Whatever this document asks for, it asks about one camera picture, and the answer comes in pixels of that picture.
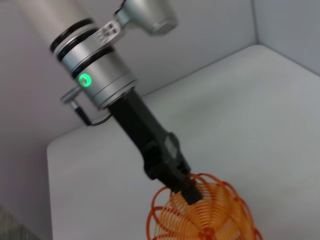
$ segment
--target floor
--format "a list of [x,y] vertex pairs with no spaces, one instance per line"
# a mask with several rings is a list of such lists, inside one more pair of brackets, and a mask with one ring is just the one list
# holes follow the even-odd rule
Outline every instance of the floor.
[[39,240],[0,206],[0,240]]

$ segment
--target cable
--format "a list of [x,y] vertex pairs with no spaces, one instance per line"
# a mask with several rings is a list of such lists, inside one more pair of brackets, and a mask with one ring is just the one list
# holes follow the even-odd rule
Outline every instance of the cable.
[[106,121],[108,121],[110,118],[112,117],[112,114],[110,113],[105,119],[103,119],[102,121],[98,121],[96,123],[92,123],[91,126],[96,127],[99,126],[101,124],[104,124]]

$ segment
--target white tabletop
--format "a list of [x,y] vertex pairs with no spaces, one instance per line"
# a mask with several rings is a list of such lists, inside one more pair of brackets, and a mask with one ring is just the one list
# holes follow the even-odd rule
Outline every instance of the white tabletop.
[[[320,78],[252,46],[145,98],[193,172],[230,182],[268,240],[320,236]],[[48,147],[54,240],[143,240],[154,193],[112,118]]]

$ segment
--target green indicator light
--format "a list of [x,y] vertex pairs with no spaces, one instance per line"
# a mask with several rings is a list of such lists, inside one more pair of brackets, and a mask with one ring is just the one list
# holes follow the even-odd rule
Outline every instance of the green indicator light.
[[92,83],[92,80],[91,80],[91,77],[89,74],[82,74],[80,77],[79,77],[79,83],[81,84],[82,87],[89,87]]

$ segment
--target orange spiral object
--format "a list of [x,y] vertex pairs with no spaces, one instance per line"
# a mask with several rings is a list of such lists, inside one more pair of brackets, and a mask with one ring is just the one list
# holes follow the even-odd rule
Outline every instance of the orange spiral object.
[[147,240],[263,240],[247,204],[229,183],[205,173],[190,177],[203,199],[188,205],[180,193],[170,192],[165,206],[155,206],[159,194],[168,189],[161,188],[146,221]]

